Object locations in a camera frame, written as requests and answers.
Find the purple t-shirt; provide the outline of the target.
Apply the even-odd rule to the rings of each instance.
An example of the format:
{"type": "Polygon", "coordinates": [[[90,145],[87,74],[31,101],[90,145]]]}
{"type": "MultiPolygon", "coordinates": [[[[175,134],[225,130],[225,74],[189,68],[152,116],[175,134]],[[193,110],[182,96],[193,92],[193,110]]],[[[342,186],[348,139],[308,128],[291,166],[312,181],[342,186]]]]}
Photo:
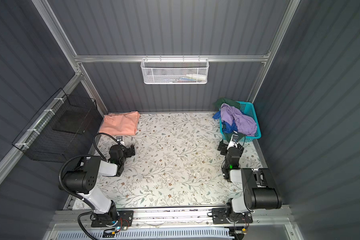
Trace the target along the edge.
{"type": "Polygon", "coordinates": [[[238,133],[244,134],[246,136],[253,136],[257,131],[257,124],[255,121],[251,117],[243,115],[240,110],[223,104],[221,112],[223,114],[221,117],[223,121],[231,124],[232,120],[235,120],[238,133]]]}

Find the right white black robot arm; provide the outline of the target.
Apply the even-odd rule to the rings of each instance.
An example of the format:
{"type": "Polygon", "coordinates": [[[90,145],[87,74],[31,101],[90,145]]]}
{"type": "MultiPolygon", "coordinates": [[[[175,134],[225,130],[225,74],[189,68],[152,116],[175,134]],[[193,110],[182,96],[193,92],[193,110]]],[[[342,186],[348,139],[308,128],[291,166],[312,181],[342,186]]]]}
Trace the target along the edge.
{"type": "Polygon", "coordinates": [[[218,151],[225,157],[222,163],[224,179],[229,183],[241,184],[243,194],[230,198],[223,209],[212,210],[215,224],[249,224],[253,222],[252,213],[255,210],[276,210],[282,207],[282,197],[268,168],[240,167],[243,145],[221,141],[218,151]]]}

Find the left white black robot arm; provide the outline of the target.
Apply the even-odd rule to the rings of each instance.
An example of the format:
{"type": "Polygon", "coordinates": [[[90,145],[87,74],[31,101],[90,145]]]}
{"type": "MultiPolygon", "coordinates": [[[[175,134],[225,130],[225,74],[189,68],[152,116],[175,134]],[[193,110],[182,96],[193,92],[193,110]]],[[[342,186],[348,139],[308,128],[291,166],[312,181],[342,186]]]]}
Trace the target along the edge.
{"type": "Polygon", "coordinates": [[[109,226],[119,223],[119,213],[114,201],[106,197],[97,187],[97,177],[120,177],[128,158],[135,156],[135,146],[122,144],[111,146],[110,159],[102,156],[83,155],[66,161],[59,171],[61,190],[83,201],[91,208],[93,221],[102,221],[109,226]]]}

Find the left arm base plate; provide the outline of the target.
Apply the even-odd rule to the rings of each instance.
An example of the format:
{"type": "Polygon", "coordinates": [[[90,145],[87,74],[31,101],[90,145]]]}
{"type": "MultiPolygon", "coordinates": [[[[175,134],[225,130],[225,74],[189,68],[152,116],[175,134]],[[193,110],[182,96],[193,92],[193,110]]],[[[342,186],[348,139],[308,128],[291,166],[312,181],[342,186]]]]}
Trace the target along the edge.
{"type": "Polygon", "coordinates": [[[133,222],[134,211],[118,211],[116,214],[92,214],[90,219],[92,221],[92,228],[113,228],[121,227],[128,228],[133,222]]]}

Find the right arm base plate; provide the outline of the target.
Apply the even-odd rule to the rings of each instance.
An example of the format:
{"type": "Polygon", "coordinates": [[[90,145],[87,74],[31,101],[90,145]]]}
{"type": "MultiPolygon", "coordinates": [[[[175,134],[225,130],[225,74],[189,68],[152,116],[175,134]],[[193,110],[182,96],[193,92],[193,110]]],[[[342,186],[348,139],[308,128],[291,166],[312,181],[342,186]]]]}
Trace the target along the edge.
{"type": "Polygon", "coordinates": [[[207,215],[213,219],[215,225],[253,223],[249,213],[229,212],[226,208],[213,208],[207,215]]]}

